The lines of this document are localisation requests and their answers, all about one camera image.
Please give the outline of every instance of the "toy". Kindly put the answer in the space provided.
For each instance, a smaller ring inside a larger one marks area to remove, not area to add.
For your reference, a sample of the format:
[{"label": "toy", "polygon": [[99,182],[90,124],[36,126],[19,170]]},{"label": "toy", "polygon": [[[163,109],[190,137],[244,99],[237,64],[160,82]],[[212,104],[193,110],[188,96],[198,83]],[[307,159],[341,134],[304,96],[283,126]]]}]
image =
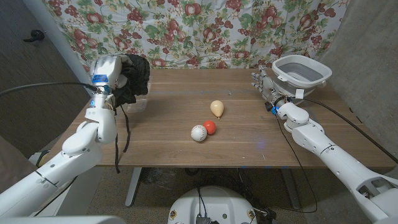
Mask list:
[{"label": "toy", "polygon": [[216,131],[216,124],[212,121],[205,121],[203,124],[208,134],[213,134]]},{"label": "toy", "polygon": [[195,141],[203,141],[207,136],[207,130],[203,125],[196,125],[192,128],[191,137]]},{"label": "toy", "polygon": [[220,119],[220,116],[224,112],[224,104],[223,104],[223,102],[221,102],[220,100],[215,100],[215,101],[211,102],[210,110],[211,110],[211,112],[213,112],[213,114],[218,119]]}]

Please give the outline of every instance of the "yellow egg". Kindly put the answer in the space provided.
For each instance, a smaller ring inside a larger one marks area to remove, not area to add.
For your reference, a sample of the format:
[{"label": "yellow egg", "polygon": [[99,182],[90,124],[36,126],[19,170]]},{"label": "yellow egg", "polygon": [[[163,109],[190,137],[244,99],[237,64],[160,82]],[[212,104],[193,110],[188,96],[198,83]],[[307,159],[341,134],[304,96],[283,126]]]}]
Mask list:
[{"label": "yellow egg", "polygon": [[218,119],[220,119],[220,116],[224,112],[224,104],[223,104],[223,102],[221,102],[220,100],[215,100],[215,101],[211,102],[210,110],[211,110],[211,112],[213,112],[213,114]]}]

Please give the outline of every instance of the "table leg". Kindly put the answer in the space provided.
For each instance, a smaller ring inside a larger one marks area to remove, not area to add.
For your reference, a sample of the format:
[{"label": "table leg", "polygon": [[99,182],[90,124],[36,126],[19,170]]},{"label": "table leg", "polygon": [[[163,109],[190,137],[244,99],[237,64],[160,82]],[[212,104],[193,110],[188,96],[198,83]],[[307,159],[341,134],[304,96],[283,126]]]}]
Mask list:
[{"label": "table leg", "polygon": [[142,167],[135,167],[134,170],[132,171],[129,191],[127,192],[126,202],[124,203],[127,207],[130,207],[134,201],[134,196],[136,195],[139,176],[141,175],[141,169]]},{"label": "table leg", "polygon": [[299,197],[297,196],[297,189],[290,169],[281,169],[282,177],[285,180],[287,193],[289,194],[290,202],[294,209],[300,209]]}]

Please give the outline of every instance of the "white ball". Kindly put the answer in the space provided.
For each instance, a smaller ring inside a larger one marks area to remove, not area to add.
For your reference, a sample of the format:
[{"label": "white ball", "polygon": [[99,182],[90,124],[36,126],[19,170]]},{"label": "white ball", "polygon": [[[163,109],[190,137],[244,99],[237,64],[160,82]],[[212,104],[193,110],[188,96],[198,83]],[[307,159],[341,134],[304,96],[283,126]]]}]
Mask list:
[{"label": "white ball", "polygon": [[207,130],[203,125],[196,125],[192,128],[191,137],[195,141],[203,141],[207,136]]}]

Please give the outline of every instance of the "floral fabric backdrop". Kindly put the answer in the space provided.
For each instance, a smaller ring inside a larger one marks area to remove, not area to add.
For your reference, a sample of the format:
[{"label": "floral fabric backdrop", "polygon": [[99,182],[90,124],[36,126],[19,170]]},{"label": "floral fabric backdrop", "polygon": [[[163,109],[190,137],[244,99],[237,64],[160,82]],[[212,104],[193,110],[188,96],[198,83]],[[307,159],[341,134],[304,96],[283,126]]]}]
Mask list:
[{"label": "floral fabric backdrop", "polygon": [[271,67],[318,58],[349,0],[42,0],[86,71],[101,55],[138,54],[152,68]]}]

